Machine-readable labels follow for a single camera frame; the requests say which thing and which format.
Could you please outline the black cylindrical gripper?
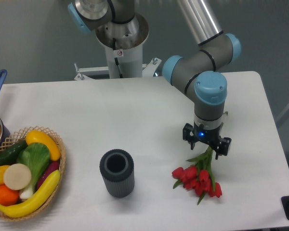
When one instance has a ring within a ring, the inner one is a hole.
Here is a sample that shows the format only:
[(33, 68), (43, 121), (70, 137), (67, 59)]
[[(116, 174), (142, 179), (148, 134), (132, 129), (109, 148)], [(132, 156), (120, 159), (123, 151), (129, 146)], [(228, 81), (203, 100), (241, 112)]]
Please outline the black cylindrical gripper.
[(215, 129), (204, 129), (194, 123), (186, 123), (183, 127), (183, 140), (190, 144), (190, 149), (193, 150), (197, 142), (202, 142), (209, 146), (214, 146), (215, 159), (218, 160), (219, 156), (227, 156), (230, 150), (232, 139), (229, 137), (222, 138), (220, 131), (222, 123)]

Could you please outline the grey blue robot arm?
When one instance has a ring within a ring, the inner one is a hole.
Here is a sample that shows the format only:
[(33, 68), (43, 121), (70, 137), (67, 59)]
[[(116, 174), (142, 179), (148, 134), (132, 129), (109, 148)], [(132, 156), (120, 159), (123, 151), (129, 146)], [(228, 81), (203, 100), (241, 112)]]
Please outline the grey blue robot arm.
[[(227, 155), (231, 139), (220, 136), (227, 80), (218, 70), (240, 56), (241, 44), (223, 32), (205, 0), (180, 0), (178, 6), (199, 46), (191, 58), (172, 56), (162, 68), (164, 78), (194, 103), (194, 122), (185, 125), (183, 139)], [(82, 32), (94, 31), (104, 46), (110, 78), (144, 76), (142, 46), (149, 28), (134, 1), (74, 0), (68, 11)]]

